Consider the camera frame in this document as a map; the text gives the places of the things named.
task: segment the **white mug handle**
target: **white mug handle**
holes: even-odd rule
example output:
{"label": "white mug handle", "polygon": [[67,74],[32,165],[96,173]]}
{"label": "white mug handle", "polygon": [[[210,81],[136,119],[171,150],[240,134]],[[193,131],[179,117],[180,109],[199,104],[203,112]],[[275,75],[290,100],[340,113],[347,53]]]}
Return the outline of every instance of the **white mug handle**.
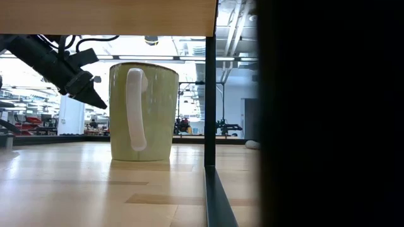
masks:
{"label": "white mug handle", "polygon": [[142,151],[147,147],[141,111],[141,94],[147,90],[147,86],[148,81],[143,70],[132,68],[128,71],[126,78],[126,116],[131,147],[135,151]]}

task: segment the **wooden floor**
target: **wooden floor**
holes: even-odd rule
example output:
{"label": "wooden floor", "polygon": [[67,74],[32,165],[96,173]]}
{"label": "wooden floor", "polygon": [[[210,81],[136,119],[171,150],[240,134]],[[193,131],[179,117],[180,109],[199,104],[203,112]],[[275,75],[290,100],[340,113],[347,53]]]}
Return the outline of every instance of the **wooden floor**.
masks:
{"label": "wooden floor", "polygon": [[[257,226],[257,151],[217,146],[239,226]],[[0,226],[206,226],[203,146],[169,161],[111,161],[109,143],[14,147],[0,153]]]}

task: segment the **wooden shelf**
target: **wooden shelf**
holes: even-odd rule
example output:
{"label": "wooden shelf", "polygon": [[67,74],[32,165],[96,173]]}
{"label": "wooden shelf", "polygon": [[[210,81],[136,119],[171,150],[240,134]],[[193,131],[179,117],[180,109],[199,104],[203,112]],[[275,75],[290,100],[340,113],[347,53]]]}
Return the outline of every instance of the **wooden shelf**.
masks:
{"label": "wooden shelf", "polygon": [[213,36],[216,0],[1,1],[0,33]]}

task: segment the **mug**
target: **mug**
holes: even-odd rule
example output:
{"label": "mug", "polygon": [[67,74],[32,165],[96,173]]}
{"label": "mug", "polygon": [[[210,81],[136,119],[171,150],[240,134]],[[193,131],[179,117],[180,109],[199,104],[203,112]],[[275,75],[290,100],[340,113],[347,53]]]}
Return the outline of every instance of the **mug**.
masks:
{"label": "mug", "polygon": [[178,74],[139,62],[112,66],[109,76],[112,159],[167,160],[174,130]]}

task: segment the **ceiling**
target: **ceiling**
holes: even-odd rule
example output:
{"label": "ceiling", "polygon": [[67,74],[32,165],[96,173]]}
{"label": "ceiling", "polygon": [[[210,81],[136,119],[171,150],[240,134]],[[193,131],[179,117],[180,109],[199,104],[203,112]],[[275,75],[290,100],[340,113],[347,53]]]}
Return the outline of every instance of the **ceiling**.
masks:
{"label": "ceiling", "polygon": [[[257,57],[256,15],[255,2],[242,0],[221,0],[218,6],[217,18],[217,56]],[[80,38],[94,37],[84,35]],[[110,35],[97,36],[98,38],[111,37]],[[69,49],[75,53],[75,47],[80,38]],[[159,37],[158,45],[148,45],[144,36],[120,36],[110,42],[83,42],[80,50],[93,48],[97,55],[130,55],[130,56],[205,56],[204,37]],[[100,62],[83,67],[94,76],[101,76],[102,82],[95,84],[95,89],[101,98],[108,102],[109,68],[119,62],[133,60],[102,59]],[[177,71],[180,81],[192,82],[205,80],[205,63],[203,61],[148,61]],[[251,86],[256,82],[256,62],[217,62],[217,81],[225,82],[226,86]],[[28,67],[25,63],[13,58],[0,58],[0,75],[3,76],[3,86],[31,86],[52,87],[43,82],[41,75]],[[181,114],[198,115],[205,118],[205,88],[189,84],[186,89],[192,95],[180,98]],[[102,114],[108,112],[92,108],[91,111]]]}

